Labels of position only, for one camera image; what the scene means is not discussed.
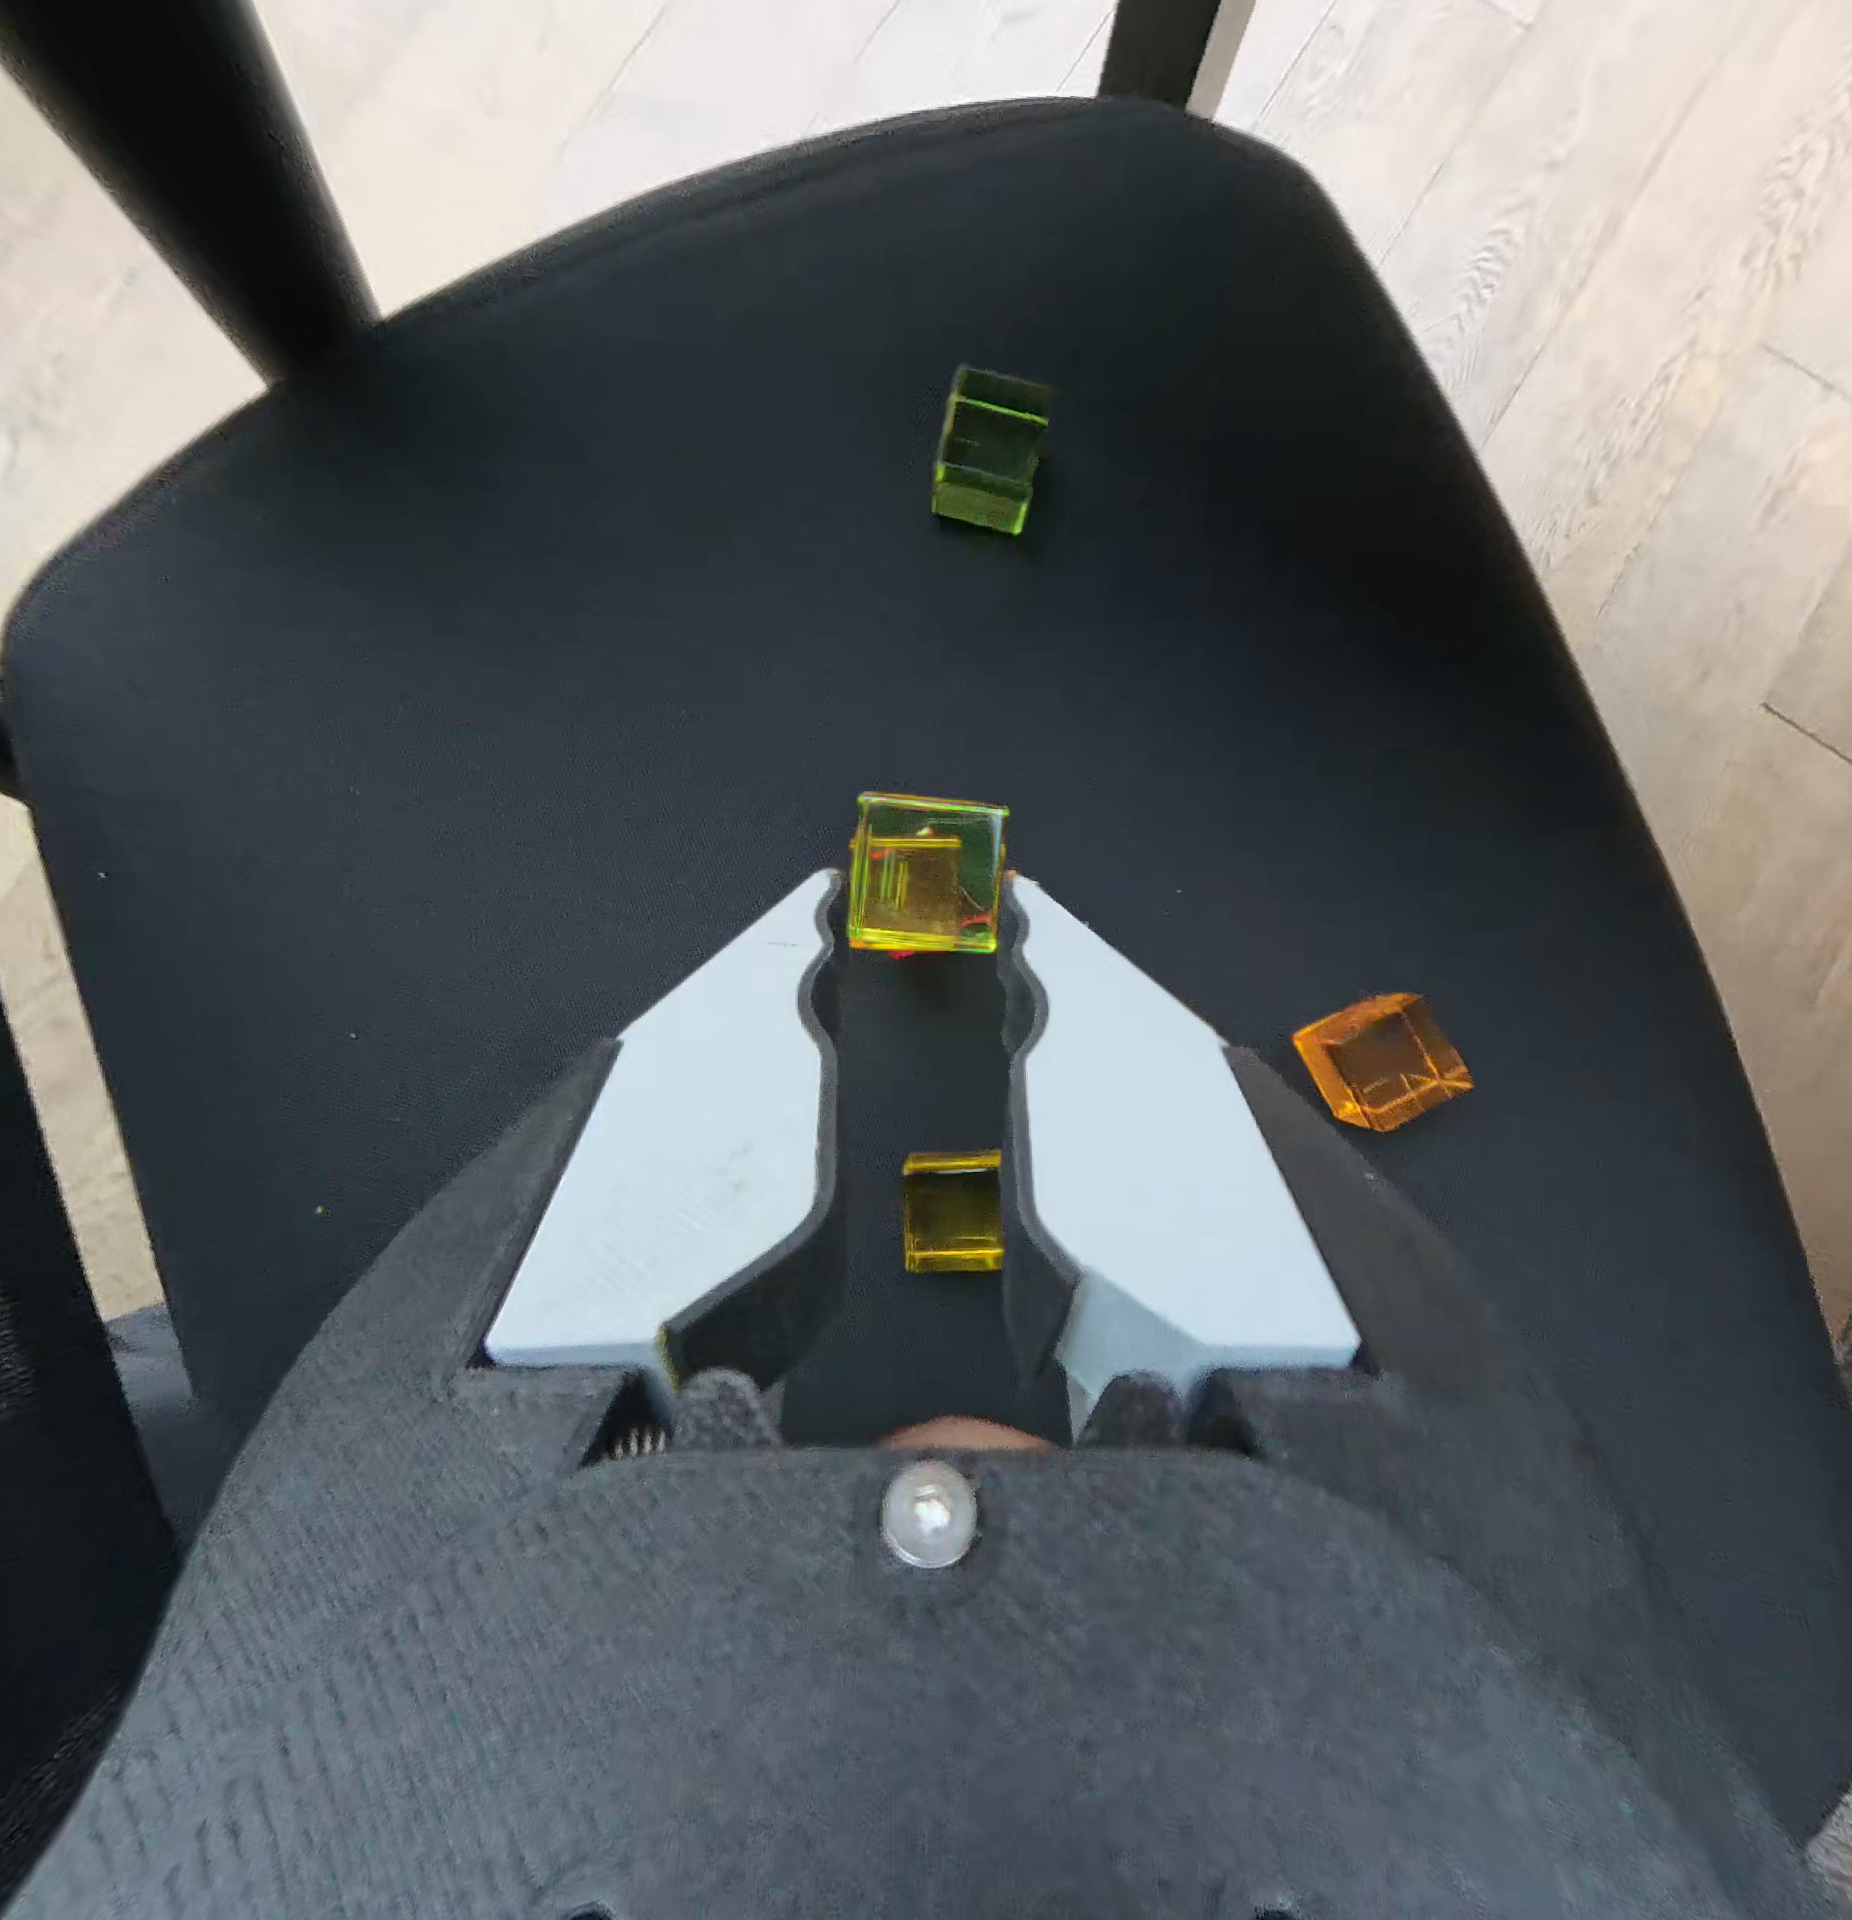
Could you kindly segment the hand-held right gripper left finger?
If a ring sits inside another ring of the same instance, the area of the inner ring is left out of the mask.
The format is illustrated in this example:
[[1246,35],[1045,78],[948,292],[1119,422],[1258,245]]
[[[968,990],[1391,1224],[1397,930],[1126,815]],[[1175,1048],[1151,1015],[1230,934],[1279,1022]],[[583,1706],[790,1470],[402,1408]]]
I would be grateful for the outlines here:
[[842,1280],[838,871],[818,871],[614,1041],[484,1331],[505,1370],[773,1392]]

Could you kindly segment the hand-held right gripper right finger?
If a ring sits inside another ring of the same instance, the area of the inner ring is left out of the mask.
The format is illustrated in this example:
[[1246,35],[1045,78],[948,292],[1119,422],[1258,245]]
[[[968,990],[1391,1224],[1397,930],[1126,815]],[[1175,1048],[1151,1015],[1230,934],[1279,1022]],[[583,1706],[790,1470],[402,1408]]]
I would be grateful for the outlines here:
[[1011,874],[1003,1312],[1022,1373],[1086,1424],[1113,1381],[1181,1408],[1225,1371],[1344,1370],[1361,1337],[1225,1039]]

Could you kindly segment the yellow transparent cube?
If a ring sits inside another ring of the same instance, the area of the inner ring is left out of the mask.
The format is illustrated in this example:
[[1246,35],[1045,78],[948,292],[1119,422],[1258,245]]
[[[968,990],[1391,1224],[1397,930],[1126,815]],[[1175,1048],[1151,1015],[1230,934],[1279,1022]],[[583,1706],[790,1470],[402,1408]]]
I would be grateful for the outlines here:
[[929,946],[993,955],[1010,809],[890,792],[858,795],[843,936],[848,949]]
[[913,1275],[999,1275],[1004,1267],[999,1148],[914,1151],[901,1168],[901,1249]]

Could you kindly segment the orange transparent cube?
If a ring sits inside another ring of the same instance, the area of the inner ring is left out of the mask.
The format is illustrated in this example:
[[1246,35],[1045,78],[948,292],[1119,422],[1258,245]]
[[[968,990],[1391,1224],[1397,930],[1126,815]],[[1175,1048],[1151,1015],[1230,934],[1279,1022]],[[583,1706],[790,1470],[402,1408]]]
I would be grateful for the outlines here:
[[1472,1075],[1417,992],[1348,1004],[1291,1033],[1326,1113],[1353,1129],[1392,1134],[1472,1089]]

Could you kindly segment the green transparent cube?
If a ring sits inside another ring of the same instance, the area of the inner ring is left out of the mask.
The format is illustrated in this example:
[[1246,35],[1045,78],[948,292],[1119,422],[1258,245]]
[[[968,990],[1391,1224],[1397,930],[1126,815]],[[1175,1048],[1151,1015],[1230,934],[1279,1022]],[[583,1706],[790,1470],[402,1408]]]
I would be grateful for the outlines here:
[[929,512],[1003,539],[1020,539],[1055,390],[1031,377],[961,363],[948,389]]

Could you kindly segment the black metal leg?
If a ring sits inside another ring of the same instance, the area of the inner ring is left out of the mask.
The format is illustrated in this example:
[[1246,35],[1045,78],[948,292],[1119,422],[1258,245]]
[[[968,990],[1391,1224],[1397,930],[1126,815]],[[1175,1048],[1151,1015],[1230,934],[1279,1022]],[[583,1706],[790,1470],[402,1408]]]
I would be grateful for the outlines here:
[[1214,120],[1257,12],[1257,3],[1113,5],[1097,98]]

